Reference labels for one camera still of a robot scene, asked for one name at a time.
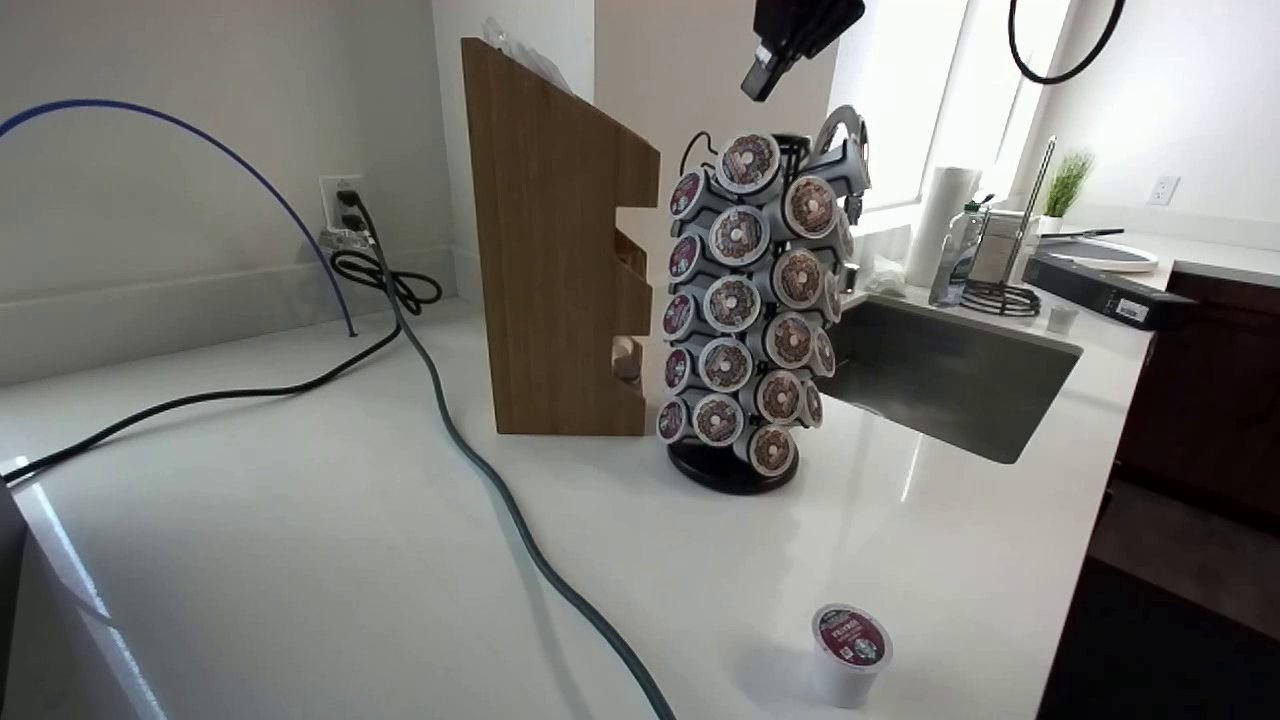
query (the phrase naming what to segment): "wooden board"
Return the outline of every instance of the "wooden board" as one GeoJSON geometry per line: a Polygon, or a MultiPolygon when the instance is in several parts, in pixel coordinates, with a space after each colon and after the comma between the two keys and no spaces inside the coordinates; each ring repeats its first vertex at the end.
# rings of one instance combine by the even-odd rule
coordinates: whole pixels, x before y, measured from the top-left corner
{"type": "Polygon", "coordinates": [[[647,336],[654,291],[618,209],[655,204],[662,152],[483,39],[465,39],[465,85],[495,427],[640,436],[607,354],[647,336]]]}

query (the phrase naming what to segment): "coffee pod holder base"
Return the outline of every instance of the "coffee pod holder base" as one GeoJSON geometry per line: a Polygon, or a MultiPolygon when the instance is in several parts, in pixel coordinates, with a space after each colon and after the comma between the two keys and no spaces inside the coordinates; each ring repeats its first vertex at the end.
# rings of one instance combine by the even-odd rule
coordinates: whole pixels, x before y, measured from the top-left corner
{"type": "Polygon", "coordinates": [[[669,456],[689,479],[730,496],[777,491],[791,486],[799,468],[799,456],[798,456],[798,464],[783,478],[759,478],[751,464],[732,456],[732,447],[707,447],[707,443],[674,443],[669,456]]]}

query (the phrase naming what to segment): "wall outlet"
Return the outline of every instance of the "wall outlet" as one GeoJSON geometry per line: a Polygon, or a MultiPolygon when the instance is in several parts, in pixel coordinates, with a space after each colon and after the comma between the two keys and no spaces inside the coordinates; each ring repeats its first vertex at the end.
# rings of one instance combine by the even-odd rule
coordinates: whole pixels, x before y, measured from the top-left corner
{"type": "Polygon", "coordinates": [[[321,175],[321,209],[326,209],[326,228],[346,228],[346,204],[338,194],[359,194],[363,196],[363,175],[321,175]]]}
{"type": "Polygon", "coordinates": [[[1174,196],[1182,186],[1183,186],[1183,175],[1155,175],[1149,209],[1174,209],[1174,196]]]}

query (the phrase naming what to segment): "stainless steel sink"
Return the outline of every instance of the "stainless steel sink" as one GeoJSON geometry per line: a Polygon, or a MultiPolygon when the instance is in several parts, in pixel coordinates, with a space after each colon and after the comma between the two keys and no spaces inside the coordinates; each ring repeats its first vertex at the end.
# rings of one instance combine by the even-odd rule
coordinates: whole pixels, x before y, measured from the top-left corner
{"type": "Polygon", "coordinates": [[[1080,362],[1077,344],[895,301],[846,314],[833,344],[829,396],[996,464],[1020,461],[1080,362]]]}

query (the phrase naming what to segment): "black cable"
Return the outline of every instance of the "black cable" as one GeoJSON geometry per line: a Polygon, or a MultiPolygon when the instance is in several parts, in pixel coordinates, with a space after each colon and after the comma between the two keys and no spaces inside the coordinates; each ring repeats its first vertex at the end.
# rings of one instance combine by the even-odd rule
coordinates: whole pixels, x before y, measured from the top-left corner
{"type": "Polygon", "coordinates": [[[372,237],[372,253],[376,253],[376,269],[385,277],[385,297],[396,314],[396,329],[409,336],[409,344],[416,347],[416,357],[430,366],[430,378],[434,378],[434,391],[437,391],[437,411],[440,411],[440,425],[449,431],[449,442],[481,468],[481,478],[493,486],[493,491],[503,501],[514,524],[516,524],[516,536],[534,559],[534,569],[566,595],[570,610],[577,610],[600,636],[606,644],[626,660],[626,667],[631,672],[631,680],[640,683],[644,701],[654,706],[654,712],[662,720],[676,720],[669,697],[662,693],[662,683],[654,680],[654,672],[644,667],[644,660],[638,657],[638,648],[607,626],[607,617],[586,595],[577,593],[562,572],[557,563],[544,557],[544,550],[538,543],[530,519],[526,519],[526,507],[514,491],[514,486],[467,443],[467,436],[454,425],[454,407],[449,407],[449,396],[445,396],[445,379],[440,379],[440,368],[430,354],[430,344],[413,333],[413,325],[405,321],[405,310],[396,306],[396,277],[388,272],[388,256],[382,247],[382,239],[372,237]]]}
{"type": "MultiPolygon", "coordinates": [[[[342,247],[330,256],[331,272],[350,283],[363,283],[363,288],[376,288],[385,291],[385,277],[382,277],[382,264],[376,256],[368,253],[354,253],[354,247],[342,247]]],[[[437,277],[426,277],[426,272],[393,272],[393,291],[399,301],[399,310],[409,316],[419,316],[426,306],[440,306],[445,288],[437,283],[437,277]]]]}
{"type": "Polygon", "coordinates": [[[152,407],[145,407],[145,411],[131,411],[131,417],[123,417],[123,421],[115,421],[115,425],[84,436],[80,443],[69,443],[69,447],[62,447],[62,451],[47,451],[47,456],[23,464],[23,468],[5,473],[0,486],[5,486],[7,491],[16,491],[20,486],[36,479],[40,473],[47,473],[47,468],[55,468],[55,464],[69,464],[69,461],[99,447],[103,442],[127,431],[131,425],[145,425],[145,421],[166,417],[166,411],[175,411],[175,407],[315,391],[315,390],[342,379],[346,371],[354,371],[356,366],[363,366],[368,357],[376,357],[382,347],[388,347],[396,336],[399,336],[399,325],[396,325],[385,341],[368,344],[368,347],[356,354],[354,362],[346,362],[346,366],[338,366],[331,371],[311,378],[311,379],[304,379],[304,383],[226,390],[226,391],[195,391],[195,396],[175,396],[175,401],[152,404],[152,407]]]}
{"type": "Polygon", "coordinates": [[[1115,37],[1115,27],[1120,27],[1120,15],[1126,15],[1126,0],[1113,0],[1110,27],[1106,27],[1106,37],[1084,51],[1084,59],[1080,59],[1077,68],[1061,71],[1061,78],[1040,78],[1040,71],[1034,71],[1034,64],[1023,59],[1023,51],[1015,48],[1015,0],[1007,0],[1007,56],[1011,56],[1011,64],[1023,71],[1023,80],[1034,80],[1034,85],[1063,85],[1063,80],[1080,78],[1080,71],[1113,43],[1113,37],[1115,37]]]}
{"type": "Polygon", "coordinates": [[[689,146],[685,146],[685,152],[679,152],[679,175],[689,174],[689,152],[693,152],[695,139],[707,139],[707,152],[715,157],[713,131],[693,131],[689,146]]]}

